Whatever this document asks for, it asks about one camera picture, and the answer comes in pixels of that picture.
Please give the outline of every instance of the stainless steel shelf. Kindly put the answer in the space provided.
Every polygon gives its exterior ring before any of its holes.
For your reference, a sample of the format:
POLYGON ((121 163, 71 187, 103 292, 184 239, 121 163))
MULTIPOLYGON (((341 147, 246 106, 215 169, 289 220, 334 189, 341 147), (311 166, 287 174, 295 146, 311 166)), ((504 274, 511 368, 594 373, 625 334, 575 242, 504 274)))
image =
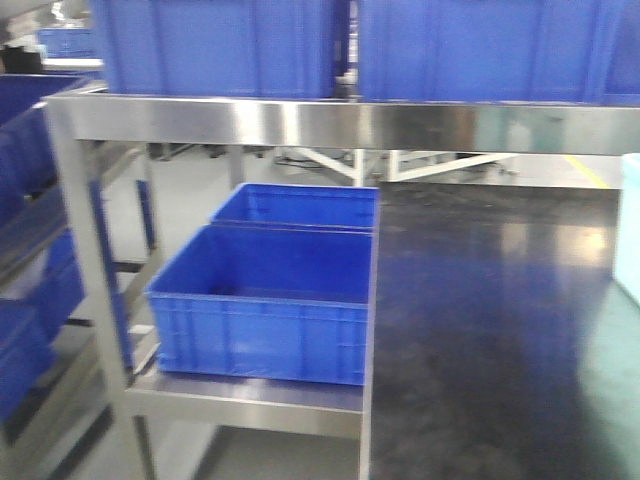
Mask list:
MULTIPOLYGON (((122 453, 136 480, 156 478, 146 417, 357 437, 363 394, 355 387, 167 375, 153 367, 132 379, 120 362, 113 255, 96 188, 99 169, 85 141, 594 155, 640 151, 636 108, 153 97, 109 94, 104 84, 94 83, 49 97, 47 110, 122 453)), ((239 164, 234 160, 242 157, 240 149, 230 152, 232 166, 239 164)), ((159 253, 151 248, 151 258, 160 258, 159 253)), ((146 274, 156 268, 148 267, 146 274)))
POLYGON ((50 5, 56 0, 2 0, 0 2, 0 21, 9 20, 36 8, 50 5))
POLYGON ((75 138, 584 155, 640 151, 640 108, 152 97, 101 90, 50 97, 69 105, 75 138))
POLYGON ((132 414, 359 438, 362 387, 167 374, 152 368, 127 390, 132 414))
POLYGON ((96 71, 103 67, 99 58, 45 58, 42 61, 45 70, 96 71))

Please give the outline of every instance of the crate stack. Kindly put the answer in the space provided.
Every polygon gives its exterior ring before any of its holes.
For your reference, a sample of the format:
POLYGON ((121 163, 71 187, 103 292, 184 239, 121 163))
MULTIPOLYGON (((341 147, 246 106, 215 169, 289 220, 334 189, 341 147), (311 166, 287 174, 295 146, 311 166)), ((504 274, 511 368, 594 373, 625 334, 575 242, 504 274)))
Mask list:
POLYGON ((146 289, 159 367, 362 385, 376 198, 240 186, 146 289))
MULTIPOLYGON (((91 0, 115 93, 323 98, 349 0, 91 0)), ((637 104, 640 0, 359 0, 369 101, 637 104)))
MULTIPOLYGON (((0 76, 0 236, 19 239, 9 247, 17 255, 29 255, 30 245, 44 240, 16 230, 23 228, 21 215, 56 181, 40 99, 83 82, 79 77, 0 76)), ((68 230, 0 290, 0 420, 51 365, 50 343, 83 297, 68 230)))
POLYGON ((41 28, 37 36, 48 58, 97 58, 90 28, 41 28))

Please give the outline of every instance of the metal table leg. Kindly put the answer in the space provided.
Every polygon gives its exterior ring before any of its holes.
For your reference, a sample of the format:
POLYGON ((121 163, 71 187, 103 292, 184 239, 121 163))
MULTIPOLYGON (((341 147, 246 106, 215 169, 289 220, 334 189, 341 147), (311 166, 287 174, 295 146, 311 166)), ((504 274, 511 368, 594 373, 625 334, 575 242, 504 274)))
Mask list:
POLYGON ((64 195, 71 224, 74 227, 76 249, 82 279, 91 305, 97 332, 105 383, 123 458, 128 460, 135 480, 155 480, 155 472, 142 422, 127 411, 125 389, 129 375, 123 368, 122 350, 118 338, 118 319, 124 313, 118 294, 107 225, 100 200, 99 170, 90 156, 85 155, 83 142, 73 140, 72 122, 66 109, 51 102, 48 108, 49 128, 56 149, 58 170, 64 185, 64 195))
POLYGON ((231 188, 235 188, 239 183, 244 182, 244 150, 242 146, 230 145, 227 147, 227 160, 229 162, 229 181, 231 188))

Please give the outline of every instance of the blue plastic crate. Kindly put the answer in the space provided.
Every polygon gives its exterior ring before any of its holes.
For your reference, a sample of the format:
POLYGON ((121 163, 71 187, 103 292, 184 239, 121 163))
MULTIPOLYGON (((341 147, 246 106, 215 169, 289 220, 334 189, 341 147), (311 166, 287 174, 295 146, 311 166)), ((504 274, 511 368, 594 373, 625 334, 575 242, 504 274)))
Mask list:
POLYGON ((0 229, 27 206, 16 183, 11 170, 0 166, 0 229))
POLYGON ((640 154, 625 155, 614 277, 640 304, 640 154))
POLYGON ((601 102, 625 3, 360 0, 360 93, 601 102))
POLYGON ((2 296, 34 307, 42 332, 48 340, 55 338, 84 298, 71 232, 54 240, 2 296))
POLYGON ((615 45, 604 103, 640 104, 640 0, 627 0, 615 45))
POLYGON ((56 176, 42 97, 78 87, 73 76, 0 75, 0 176, 22 195, 40 192, 56 176))
POLYGON ((146 289, 163 370, 362 384, 371 234, 209 225, 146 289))
POLYGON ((33 317, 27 306, 0 301, 0 420, 13 412, 54 360, 33 317))
POLYGON ((345 0, 91 0, 116 93, 330 96, 336 3, 345 0))
POLYGON ((49 58, 97 58, 89 28, 42 28, 37 35, 49 58))
POLYGON ((246 183, 236 188, 211 221, 370 231, 377 196, 375 188, 246 183))

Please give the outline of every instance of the metal rack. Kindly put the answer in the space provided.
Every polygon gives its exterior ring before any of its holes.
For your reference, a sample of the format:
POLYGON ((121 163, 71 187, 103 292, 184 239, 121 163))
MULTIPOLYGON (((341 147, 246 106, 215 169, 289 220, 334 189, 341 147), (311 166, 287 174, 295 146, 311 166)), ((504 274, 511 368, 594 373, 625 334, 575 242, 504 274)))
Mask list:
MULTIPOLYGON (((124 300, 87 141, 235 145, 229 149, 234 183, 242 180, 239 145, 597 155, 640 150, 640 109, 633 108, 167 98, 108 94, 94 84, 49 97, 47 109, 122 454, 131 477, 145 480, 155 478, 146 418, 158 414, 351 438, 364 427, 366 452, 370 384, 363 394, 348 386, 162 374, 152 363, 154 340, 142 342, 133 369, 125 368, 116 329, 124 300)), ((149 246, 150 263, 124 295, 129 301, 161 263, 157 243, 149 246)))
MULTIPOLYGON (((92 151, 94 158, 106 160, 101 161, 99 170, 104 184, 117 178, 119 172, 138 156, 139 151, 116 149, 116 152, 109 150, 109 153, 117 155, 113 158, 105 156, 104 148, 92 151)), ((0 230, 0 291, 10 285, 34 257, 49 247, 66 226, 67 217, 58 186, 44 192, 4 226, 0 230)), ((95 408, 80 422, 82 425, 74 426, 74 431, 69 432, 69 419, 74 408, 73 395, 96 380, 100 373, 95 338, 88 336, 78 347, 68 362, 59 362, 60 365, 52 367, 52 371, 58 368, 63 368, 63 371, 55 374, 56 378, 47 387, 46 398, 37 406, 37 411, 18 422, 17 427, 11 428, 15 438, 10 440, 6 425, 2 425, 0 478, 31 478, 31 474, 56 444, 57 458, 64 458, 106 409, 104 400, 98 399, 95 408), (63 436, 66 438, 63 442, 65 445, 60 447, 63 436)))

